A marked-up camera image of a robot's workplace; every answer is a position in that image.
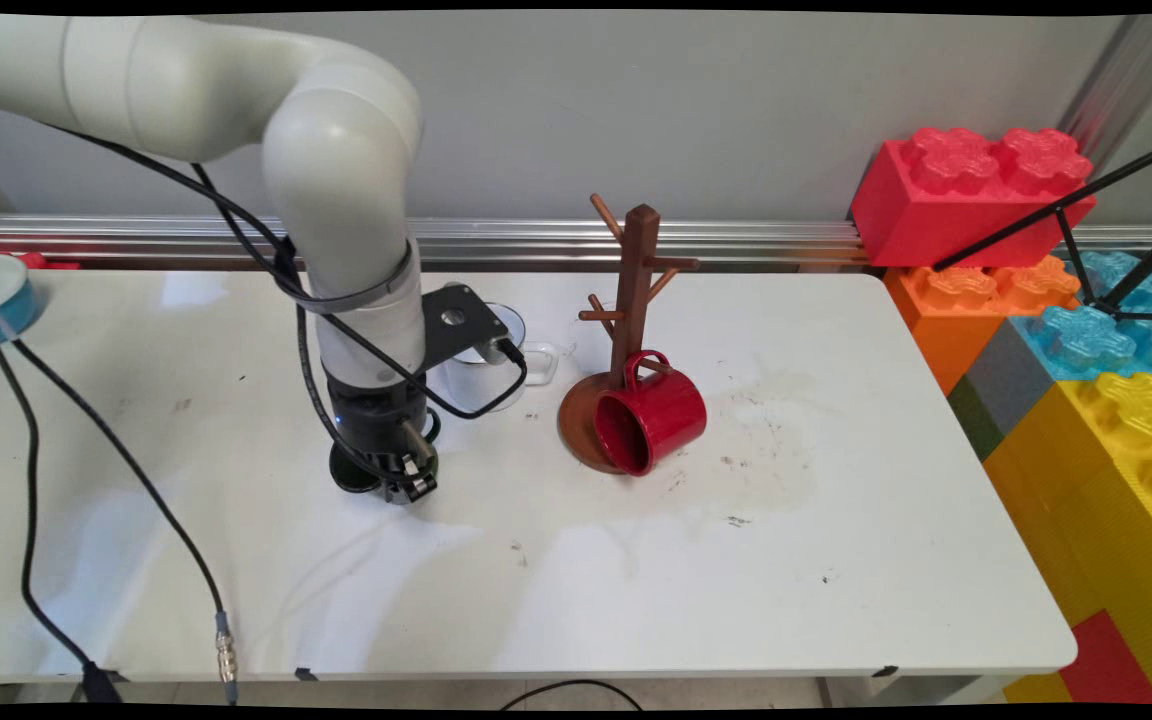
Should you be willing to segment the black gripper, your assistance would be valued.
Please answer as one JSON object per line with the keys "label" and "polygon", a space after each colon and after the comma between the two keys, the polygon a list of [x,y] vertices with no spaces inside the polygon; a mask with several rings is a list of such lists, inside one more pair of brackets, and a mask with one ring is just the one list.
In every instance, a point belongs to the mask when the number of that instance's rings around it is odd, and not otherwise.
{"label": "black gripper", "polygon": [[326,377],[339,438],[329,450],[338,483],[381,483],[387,503],[420,501],[438,487],[438,414],[406,382],[361,388]]}

